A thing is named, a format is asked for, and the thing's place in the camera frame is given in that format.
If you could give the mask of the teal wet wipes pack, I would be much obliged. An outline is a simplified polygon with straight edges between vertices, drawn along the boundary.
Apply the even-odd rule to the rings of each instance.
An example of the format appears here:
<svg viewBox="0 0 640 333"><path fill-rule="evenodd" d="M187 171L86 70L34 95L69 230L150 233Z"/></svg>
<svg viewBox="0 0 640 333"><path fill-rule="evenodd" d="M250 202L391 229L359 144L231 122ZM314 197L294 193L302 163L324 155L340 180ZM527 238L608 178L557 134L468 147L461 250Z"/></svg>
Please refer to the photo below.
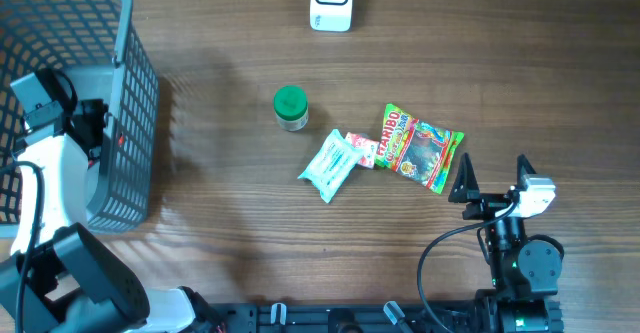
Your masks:
<svg viewBox="0 0 640 333"><path fill-rule="evenodd" d="M362 157L361 149L349 143L338 129L333 129L298 179L309 180L321 199L329 204Z"/></svg>

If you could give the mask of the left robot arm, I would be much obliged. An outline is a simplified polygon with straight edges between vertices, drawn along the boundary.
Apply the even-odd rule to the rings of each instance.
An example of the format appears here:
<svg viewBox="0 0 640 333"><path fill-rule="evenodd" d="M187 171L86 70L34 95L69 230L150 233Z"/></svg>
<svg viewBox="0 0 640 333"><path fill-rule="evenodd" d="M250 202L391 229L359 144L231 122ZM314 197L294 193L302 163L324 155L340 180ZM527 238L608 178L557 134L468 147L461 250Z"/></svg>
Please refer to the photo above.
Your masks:
<svg viewBox="0 0 640 333"><path fill-rule="evenodd" d="M193 290L148 290L85 226L87 152L101 138L100 100L23 101L15 162L23 190L16 248L1 264L1 304L18 332L222 332Z"/></svg>

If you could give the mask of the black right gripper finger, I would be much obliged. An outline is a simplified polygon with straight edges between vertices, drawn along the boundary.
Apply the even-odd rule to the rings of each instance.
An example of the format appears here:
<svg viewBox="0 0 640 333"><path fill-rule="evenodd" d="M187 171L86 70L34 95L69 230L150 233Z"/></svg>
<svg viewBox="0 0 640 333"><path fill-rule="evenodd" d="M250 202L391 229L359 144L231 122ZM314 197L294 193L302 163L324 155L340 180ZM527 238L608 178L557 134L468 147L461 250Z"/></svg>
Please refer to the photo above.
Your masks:
<svg viewBox="0 0 640 333"><path fill-rule="evenodd" d="M470 155L464 153L460 159L456 179L448 197L450 203L471 203L480 200L480 190L475 177Z"/></svg>
<svg viewBox="0 0 640 333"><path fill-rule="evenodd" d="M532 167L529 160L526 158L524 154L520 154L517 157L517 168L516 168L517 185L524 186L525 176L535 175L535 174L536 174L536 170Z"/></svg>

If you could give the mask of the small red-white snack packet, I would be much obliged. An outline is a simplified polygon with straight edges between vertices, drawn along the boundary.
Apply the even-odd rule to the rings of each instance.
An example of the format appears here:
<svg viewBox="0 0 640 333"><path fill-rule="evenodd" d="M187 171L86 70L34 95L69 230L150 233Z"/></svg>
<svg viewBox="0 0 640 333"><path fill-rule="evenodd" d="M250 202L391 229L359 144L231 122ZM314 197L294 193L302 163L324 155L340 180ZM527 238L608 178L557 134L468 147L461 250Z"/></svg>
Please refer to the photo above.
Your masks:
<svg viewBox="0 0 640 333"><path fill-rule="evenodd" d="M345 139L362 153L362 157L358 161L358 164L362 167L373 169L379 143L369 139L366 135L360 135L352 132L348 132Z"/></svg>

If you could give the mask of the green-lidded Knorr jar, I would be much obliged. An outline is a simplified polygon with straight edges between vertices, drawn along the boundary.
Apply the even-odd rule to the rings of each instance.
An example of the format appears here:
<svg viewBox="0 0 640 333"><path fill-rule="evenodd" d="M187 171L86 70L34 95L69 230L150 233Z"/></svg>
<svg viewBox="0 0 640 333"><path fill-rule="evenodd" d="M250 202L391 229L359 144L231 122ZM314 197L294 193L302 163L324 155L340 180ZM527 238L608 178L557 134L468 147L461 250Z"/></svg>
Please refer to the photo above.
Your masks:
<svg viewBox="0 0 640 333"><path fill-rule="evenodd" d="M286 131L301 130L308 122L308 98L298 86L281 87L274 95L273 108L278 124Z"/></svg>

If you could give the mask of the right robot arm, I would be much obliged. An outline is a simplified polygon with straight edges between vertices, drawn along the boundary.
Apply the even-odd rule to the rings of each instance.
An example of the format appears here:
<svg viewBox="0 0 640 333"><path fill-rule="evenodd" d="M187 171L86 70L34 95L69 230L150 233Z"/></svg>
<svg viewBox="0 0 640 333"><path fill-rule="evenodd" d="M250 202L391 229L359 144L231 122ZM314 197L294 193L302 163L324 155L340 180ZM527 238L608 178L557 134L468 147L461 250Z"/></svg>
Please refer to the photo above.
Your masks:
<svg viewBox="0 0 640 333"><path fill-rule="evenodd" d="M525 221L542 214L556 197L548 176L517 157L517 182L505 193L480 191L471 158L464 154L448 201L463 203L462 218L477 221L491 289L476 292L471 332L561 332L562 314L550 298L558 293L564 248L547 235L531 235Z"/></svg>

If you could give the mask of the Haribo gummy candy bag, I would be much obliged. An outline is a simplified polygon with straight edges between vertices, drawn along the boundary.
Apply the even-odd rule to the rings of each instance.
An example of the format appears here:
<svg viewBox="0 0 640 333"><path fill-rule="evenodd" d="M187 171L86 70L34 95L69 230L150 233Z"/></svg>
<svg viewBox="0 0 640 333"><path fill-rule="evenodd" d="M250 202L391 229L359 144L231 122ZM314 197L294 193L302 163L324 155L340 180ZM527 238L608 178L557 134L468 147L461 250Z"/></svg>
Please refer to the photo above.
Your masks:
<svg viewBox="0 0 640 333"><path fill-rule="evenodd" d="M375 164L441 194L464 137L463 132L431 125L388 103Z"/></svg>

